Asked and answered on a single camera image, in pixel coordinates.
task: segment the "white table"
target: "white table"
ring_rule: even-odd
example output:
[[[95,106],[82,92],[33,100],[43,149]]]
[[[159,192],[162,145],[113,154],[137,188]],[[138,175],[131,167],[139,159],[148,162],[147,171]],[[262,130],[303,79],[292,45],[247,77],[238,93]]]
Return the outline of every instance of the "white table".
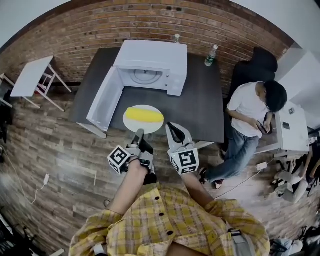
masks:
[[[290,114],[289,110],[292,108],[294,109],[294,113]],[[284,108],[275,114],[275,122],[277,142],[264,147],[258,147],[256,154],[277,149],[293,152],[293,154],[310,151],[306,115],[300,106],[288,101]],[[286,129],[284,123],[289,124],[290,129]],[[288,155],[288,152],[276,154],[274,157],[282,157],[284,155]]]
[[[0,74],[0,86],[2,84],[3,81],[6,81],[9,85],[15,87],[14,82],[12,82],[4,73]],[[38,106],[37,104],[33,103],[31,100],[29,100],[26,97],[23,97],[26,101],[30,102],[32,105],[34,105],[37,109],[40,109],[40,106]],[[0,98],[0,101],[3,102],[4,104],[6,104],[8,107],[12,108],[13,106],[6,102],[5,100],[3,100],[2,98]]]
[[[50,65],[50,62],[53,60],[53,58],[54,56],[49,56],[27,63],[15,83],[15,86],[11,93],[11,97],[32,97],[35,92],[38,92],[50,103],[64,112],[65,110],[63,108],[61,108],[47,96],[47,93],[55,78],[58,78],[60,82],[71,93],[71,89],[62,81],[60,76]],[[47,68],[52,71],[53,75],[46,73]],[[45,78],[43,83],[41,84],[40,80],[42,77]],[[47,79],[49,79],[49,83],[48,85],[45,85]]]

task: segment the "water bottle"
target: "water bottle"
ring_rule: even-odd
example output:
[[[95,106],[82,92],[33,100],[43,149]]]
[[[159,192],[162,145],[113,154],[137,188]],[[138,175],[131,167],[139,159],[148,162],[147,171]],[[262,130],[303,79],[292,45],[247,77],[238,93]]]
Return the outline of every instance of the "water bottle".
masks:
[[[179,34],[175,34],[175,36],[174,36],[174,42],[175,42],[176,44],[179,44],[179,38],[180,38],[180,35],[179,35]]]
[[[207,67],[210,67],[212,65],[212,63],[214,62],[214,60],[216,59],[217,50],[218,50],[218,45],[214,45],[213,48],[210,50],[210,52],[204,62],[204,64]]]

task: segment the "yellow plaid shirt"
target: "yellow plaid shirt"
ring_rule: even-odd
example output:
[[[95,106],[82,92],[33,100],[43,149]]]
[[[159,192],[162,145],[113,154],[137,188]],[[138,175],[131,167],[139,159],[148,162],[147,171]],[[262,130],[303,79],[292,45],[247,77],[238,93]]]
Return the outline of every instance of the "yellow plaid shirt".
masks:
[[[93,256],[93,247],[102,244],[109,256],[165,256],[175,242],[204,255],[233,256],[225,221],[251,238],[257,256],[269,255],[264,226],[236,200],[214,200],[202,208],[173,186],[154,183],[142,190],[124,216],[104,210],[89,217],[73,237],[69,255]]]

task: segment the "cable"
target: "cable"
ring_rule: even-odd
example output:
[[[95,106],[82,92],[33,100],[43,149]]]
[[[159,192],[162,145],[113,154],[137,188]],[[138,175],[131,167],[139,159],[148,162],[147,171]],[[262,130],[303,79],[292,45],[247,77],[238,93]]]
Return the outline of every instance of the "cable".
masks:
[[[46,186],[46,184],[43,184],[43,187],[42,187],[42,188],[38,188],[38,189],[35,191],[35,198],[34,198],[33,202],[30,202],[29,199],[28,199],[27,196],[26,196],[26,193],[25,193],[25,191],[24,191],[24,188],[22,187],[21,180],[20,180],[20,178],[19,178],[18,172],[17,172],[14,164],[11,162],[11,159],[10,159],[10,157],[8,156],[7,151],[6,151],[5,148],[4,148],[3,146],[1,146],[1,145],[0,145],[0,148],[2,148],[2,150],[4,151],[4,153],[6,154],[6,156],[8,157],[8,160],[9,160],[10,164],[12,165],[12,168],[14,169],[16,176],[18,177],[19,184],[20,184],[22,193],[23,193],[23,195],[24,195],[24,198],[29,202],[29,204],[33,205],[34,202],[37,200],[37,193],[38,193],[38,191],[39,191],[39,190],[43,190],[44,187]]]
[[[32,205],[34,204],[34,202],[37,200],[37,193],[39,190],[43,190],[44,187],[45,187],[46,184],[43,184],[42,188],[38,188],[36,191],[35,191],[35,197],[34,197],[34,200],[32,202]]]
[[[248,180],[251,180],[253,177],[257,176],[259,173],[261,173],[261,171],[262,171],[262,169],[261,169],[258,173],[256,173],[255,175],[252,175],[250,178],[246,179],[245,181],[241,182],[239,185],[235,186],[233,189],[231,189],[231,190],[223,193],[222,195],[219,195],[219,196],[216,197],[214,200],[216,200],[216,199],[218,199],[218,198],[220,198],[220,197],[228,194],[229,192],[235,190],[237,187],[239,187],[239,186],[242,185],[243,183],[246,183]]]

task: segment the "table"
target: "table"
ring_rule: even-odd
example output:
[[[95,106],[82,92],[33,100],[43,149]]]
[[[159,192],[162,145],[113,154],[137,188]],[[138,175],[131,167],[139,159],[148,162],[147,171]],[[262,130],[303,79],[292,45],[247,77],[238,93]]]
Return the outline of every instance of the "table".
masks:
[[[15,83],[11,97],[32,97],[35,92],[38,92],[46,100],[64,112],[64,109],[62,109],[47,96],[47,93],[55,78],[58,78],[71,93],[71,89],[64,83],[64,81],[50,65],[50,62],[53,60],[53,58],[54,56],[49,56],[27,63]],[[53,75],[46,73],[47,68],[52,71]],[[40,80],[43,76],[45,79],[43,83],[40,83]],[[48,85],[45,85],[47,79],[49,79],[49,83]]]
[[[99,49],[88,68],[74,99],[69,121],[105,138],[106,134],[87,120],[90,107],[113,66],[120,48]],[[180,97],[164,90],[125,87],[110,127],[126,130],[123,115],[128,107],[151,105],[162,112],[165,122],[177,123],[191,133],[193,140],[208,144],[224,141],[223,96],[217,63],[205,66],[205,58],[188,53],[187,78]],[[166,135],[165,125],[155,132]]]
[[[294,113],[290,114],[289,110],[292,108],[294,109]],[[300,106],[288,101],[284,108],[275,114],[275,122],[277,142],[264,147],[258,147],[256,154],[277,149],[293,151],[294,154],[310,151],[306,115]],[[290,129],[285,128],[286,123],[289,124]],[[284,155],[287,156],[288,152],[275,154],[274,157],[277,158]]]

